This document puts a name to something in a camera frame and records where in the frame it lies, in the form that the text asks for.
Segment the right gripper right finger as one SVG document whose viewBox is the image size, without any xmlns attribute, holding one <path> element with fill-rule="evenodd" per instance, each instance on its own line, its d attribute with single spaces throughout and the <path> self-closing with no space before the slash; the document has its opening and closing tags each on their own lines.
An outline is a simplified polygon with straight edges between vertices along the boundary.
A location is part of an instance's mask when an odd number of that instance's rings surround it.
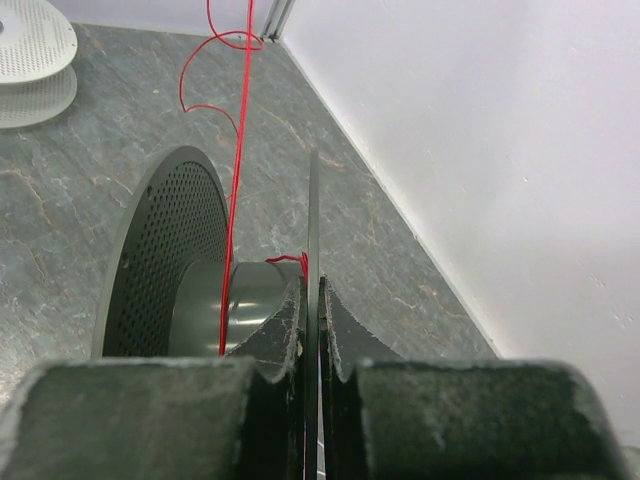
<svg viewBox="0 0 640 480">
<path fill-rule="evenodd" d="M 626 479 L 593 387 L 554 361 L 407 360 L 320 282 L 330 479 Z"/>
</svg>

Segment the dark grey cable spool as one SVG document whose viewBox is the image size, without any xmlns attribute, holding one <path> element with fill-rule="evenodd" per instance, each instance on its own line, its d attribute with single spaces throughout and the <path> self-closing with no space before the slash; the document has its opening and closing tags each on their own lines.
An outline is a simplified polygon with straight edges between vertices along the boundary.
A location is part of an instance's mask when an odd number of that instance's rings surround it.
<svg viewBox="0 0 640 480">
<path fill-rule="evenodd" d="M 116 235 L 91 356 L 225 357 L 277 310 L 287 286 L 306 290 L 302 345 L 304 474 L 317 473 L 318 261 L 237 262 L 211 160 L 193 146 L 156 161 Z"/>
</svg>

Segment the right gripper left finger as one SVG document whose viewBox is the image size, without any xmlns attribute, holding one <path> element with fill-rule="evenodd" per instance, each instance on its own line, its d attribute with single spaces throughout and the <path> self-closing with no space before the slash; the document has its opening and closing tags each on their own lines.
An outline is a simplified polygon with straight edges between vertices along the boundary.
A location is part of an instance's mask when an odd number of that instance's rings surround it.
<svg viewBox="0 0 640 480">
<path fill-rule="evenodd" d="M 1 414 L 5 479 L 299 479 L 306 290 L 225 357 L 41 364 Z"/>
</svg>

